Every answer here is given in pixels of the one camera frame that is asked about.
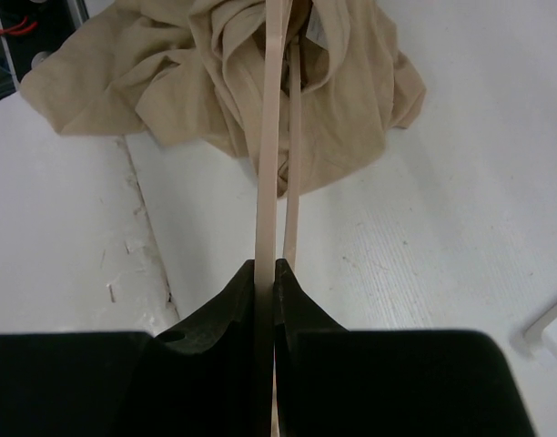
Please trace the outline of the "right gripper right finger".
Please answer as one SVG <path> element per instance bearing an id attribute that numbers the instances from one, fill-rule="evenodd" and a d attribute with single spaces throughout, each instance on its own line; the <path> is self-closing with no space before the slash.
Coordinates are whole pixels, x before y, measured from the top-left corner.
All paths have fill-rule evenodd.
<path id="1" fill-rule="evenodd" d="M 532 436 L 496 342 L 476 330 L 348 330 L 276 264 L 283 436 Z"/>

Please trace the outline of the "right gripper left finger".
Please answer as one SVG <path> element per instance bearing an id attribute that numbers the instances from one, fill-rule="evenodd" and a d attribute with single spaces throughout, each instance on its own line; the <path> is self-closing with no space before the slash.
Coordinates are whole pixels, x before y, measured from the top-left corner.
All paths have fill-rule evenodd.
<path id="1" fill-rule="evenodd" d="M 253 270 L 157 336 L 0 334 L 0 436 L 262 436 Z"/>

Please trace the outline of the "beige t shirt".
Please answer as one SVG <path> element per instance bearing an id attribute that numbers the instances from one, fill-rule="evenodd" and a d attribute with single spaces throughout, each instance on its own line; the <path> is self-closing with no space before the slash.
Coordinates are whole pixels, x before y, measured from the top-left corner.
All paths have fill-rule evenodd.
<path id="1" fill-rule="evenodd" d="M 61 135 L 149 131 L 163 146 L 201 138 L 258 161 L 264 82 L 261 1 L 116 1 L 21 81 Z M 388 130 L 419 115 L 426 87 L 373 1 L 298 1 L 301 189 L 366 167 Z"/>

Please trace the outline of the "beige wooden hanger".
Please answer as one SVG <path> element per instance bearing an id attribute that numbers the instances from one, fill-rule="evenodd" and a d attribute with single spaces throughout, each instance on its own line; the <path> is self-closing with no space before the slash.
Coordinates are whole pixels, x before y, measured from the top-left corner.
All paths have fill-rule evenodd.
<path id="1" fill-rule="evenodd" d="M 252 434 L 272 433 L 279 120 L 283 59 L 289 61 L 289 185 L 283 255 L 296 259 L 301 179 L 302 97 L 299 34 L 309 11 L 300 1 L 266 2 L 266 47 L 254 265 Z"/>

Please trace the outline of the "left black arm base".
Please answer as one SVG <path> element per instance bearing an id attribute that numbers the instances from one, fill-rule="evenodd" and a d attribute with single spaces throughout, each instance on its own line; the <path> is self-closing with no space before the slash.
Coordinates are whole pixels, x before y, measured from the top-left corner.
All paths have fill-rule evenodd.
<path id="1" fill-rule="evenodd" d="M 0 1 L 0 100 L 87 19 L 83 1 Z"/>

